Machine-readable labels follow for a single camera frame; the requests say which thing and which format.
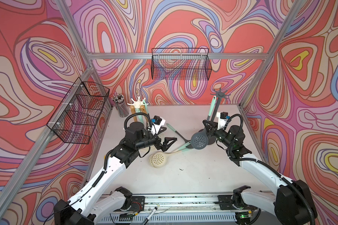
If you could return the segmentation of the dark grey utensil rack stand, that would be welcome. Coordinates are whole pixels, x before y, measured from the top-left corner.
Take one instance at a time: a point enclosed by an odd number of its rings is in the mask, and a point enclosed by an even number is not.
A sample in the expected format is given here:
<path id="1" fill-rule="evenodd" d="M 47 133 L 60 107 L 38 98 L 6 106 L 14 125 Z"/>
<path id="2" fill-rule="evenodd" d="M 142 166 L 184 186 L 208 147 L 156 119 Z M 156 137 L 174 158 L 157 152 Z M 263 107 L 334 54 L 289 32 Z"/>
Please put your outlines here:
<path id="1" fill-rule="evenodd" d="M 218 91 L 215 91 L 215 94 L 213 94 L 212 102 L 210 105 L 210 110 L 207 116 L 208 121 L 211 122 L 214 121 L 222 99 L 229 98 L 229 96 L 230 94 L 225 94 L 224 92 L 222 92 L 221 88 L 219 88 Z"/>

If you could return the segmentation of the grey slotted spoon mint handle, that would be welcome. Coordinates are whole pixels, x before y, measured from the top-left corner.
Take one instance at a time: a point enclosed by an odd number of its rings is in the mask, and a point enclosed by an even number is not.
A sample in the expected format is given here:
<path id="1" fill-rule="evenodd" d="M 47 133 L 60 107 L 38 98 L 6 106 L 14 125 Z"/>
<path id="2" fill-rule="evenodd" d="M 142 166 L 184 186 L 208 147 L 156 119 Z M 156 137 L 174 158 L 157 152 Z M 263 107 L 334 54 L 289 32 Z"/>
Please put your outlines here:
<path id="1" fill-rule="evenodd" d="M 217 97 L 214 96 L 212 98 L 212 101 L 211 101 L 211 104 L 210 104 L 210 109 L 209 109 L 208 116 L 207 116 L 208 120 L 210 119 L 210 116 L 212 115 L 216 101 L 217 101 Z M 195 133 L 191 137 L 191 145 L 196 150 L 204 149 L 207 146 L 208 141 L 209 141 L 209 138 L 208 138 L 208 135 L 207 135 L 205 128 L 202 131 Z"/>

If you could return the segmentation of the grey skimmer mint handle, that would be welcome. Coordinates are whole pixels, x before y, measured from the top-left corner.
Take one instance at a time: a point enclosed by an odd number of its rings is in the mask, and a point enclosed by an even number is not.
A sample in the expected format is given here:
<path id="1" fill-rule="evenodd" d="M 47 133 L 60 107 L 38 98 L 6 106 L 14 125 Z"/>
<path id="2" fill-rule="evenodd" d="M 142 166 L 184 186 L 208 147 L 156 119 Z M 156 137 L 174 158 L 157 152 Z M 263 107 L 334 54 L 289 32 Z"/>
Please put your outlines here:
<path id="1" fill-rule="evenodd" d="M 146 112 L 146 114 L 148 114 L 148 115 L 149 115 L 148 103 L 147 103 L 147 101 L 146 101 L 146 99 L 145 99 L 145 98 L 143 99 L 143 104 L 144 104 L 144 108 L 145 108 L 145 112 Z"/>

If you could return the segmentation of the cream slotted spoon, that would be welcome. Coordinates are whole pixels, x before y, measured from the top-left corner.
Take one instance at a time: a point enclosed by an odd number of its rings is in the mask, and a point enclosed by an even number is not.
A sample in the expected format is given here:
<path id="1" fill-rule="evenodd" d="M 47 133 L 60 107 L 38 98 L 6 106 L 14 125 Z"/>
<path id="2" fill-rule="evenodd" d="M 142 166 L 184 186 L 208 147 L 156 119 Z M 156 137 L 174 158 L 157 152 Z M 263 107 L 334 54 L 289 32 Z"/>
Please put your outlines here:
<path id="1" fill-rule="evenodd" d="M 131 110 L 131 114 L 135 114 L 136 113 L 136 109 L 135 106 L 130 106 L 130 110 Z M 137 116 L 133 117 L 134 121 L 137 122 Z"/>

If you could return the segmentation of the cream skimmer wooden handle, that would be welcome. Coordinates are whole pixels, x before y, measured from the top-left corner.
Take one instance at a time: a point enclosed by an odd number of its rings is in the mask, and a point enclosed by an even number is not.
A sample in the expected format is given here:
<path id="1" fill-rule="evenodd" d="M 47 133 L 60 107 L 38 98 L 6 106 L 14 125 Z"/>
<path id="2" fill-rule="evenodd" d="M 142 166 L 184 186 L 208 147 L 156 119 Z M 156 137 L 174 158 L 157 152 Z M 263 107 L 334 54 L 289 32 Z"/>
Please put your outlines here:
<path id="1" fill-rule="evenodd" d="M 143 112 L 143 113 L 147 113 L 147 110 L 146 110 L 145 105 L 141 105 L 141 106 L 140 106 L 140 110 L 141 110 L 141 112 Z"/>

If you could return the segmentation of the cream skimmer mint handle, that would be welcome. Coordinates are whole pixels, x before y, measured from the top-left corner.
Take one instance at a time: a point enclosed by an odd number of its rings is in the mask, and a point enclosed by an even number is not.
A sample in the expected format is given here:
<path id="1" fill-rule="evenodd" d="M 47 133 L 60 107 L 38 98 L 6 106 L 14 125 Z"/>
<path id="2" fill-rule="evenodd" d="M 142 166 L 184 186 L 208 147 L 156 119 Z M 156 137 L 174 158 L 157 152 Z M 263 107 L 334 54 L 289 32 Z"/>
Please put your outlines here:
<path id="1" fill-rule="evenodd" d="M 135 108 L 135 112 L 139 113 L 141 112 L 140 108 Z M 138 121 L 144 124 L 143 116 L 142 115 L 137 115 Z"/>

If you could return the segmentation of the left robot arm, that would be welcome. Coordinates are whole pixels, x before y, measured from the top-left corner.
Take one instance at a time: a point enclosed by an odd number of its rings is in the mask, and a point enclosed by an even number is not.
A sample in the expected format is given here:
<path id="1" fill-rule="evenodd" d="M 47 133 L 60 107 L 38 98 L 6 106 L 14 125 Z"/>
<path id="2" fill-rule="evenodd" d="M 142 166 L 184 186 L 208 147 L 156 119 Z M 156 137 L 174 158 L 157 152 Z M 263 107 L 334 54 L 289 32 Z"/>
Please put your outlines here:
<path id="1" fill-rule="evenodd" d="M 125 136 L 104 158 L 103 168 L 69 200 L 60 200 L 53 210 L 56 225 L 95 225 L 116 210 L 131 208 L 132 193 L 123 187 L 101 199 L 108 186 L 140 155 L 154 146 L 167 151 L 176 138 L 161 139 L 166 121 L 147 113 L 129 115 L 124 121 Z"/>

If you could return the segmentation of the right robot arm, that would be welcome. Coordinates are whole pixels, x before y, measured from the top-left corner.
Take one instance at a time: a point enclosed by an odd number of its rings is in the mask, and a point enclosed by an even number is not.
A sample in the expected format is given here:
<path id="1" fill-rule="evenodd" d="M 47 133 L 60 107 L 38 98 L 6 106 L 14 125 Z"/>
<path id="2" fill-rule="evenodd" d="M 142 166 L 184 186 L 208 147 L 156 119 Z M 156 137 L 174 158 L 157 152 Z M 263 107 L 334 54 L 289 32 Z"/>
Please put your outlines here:
<path id="1" fill-rule="evenodd" d="M 222 143 L 220 147 L 225 150 L 229 160 L 250 172 L 274 196 L 242 188 L 238 196 L 233 198 L 232 204 L 236 207 L 255 206 L 275 215 L 283 225 L 314 225 L 318 214 L 308 184 L 279 173 L 246 148 L 243 144 L 246 137 L 243 117 L 240 114 L 235 116 L 239 117 L 240 125 L 233 125 L 229 129 L 217 122 L 203 120 L 204 135 L 206 138 L 214 137 Z"/>

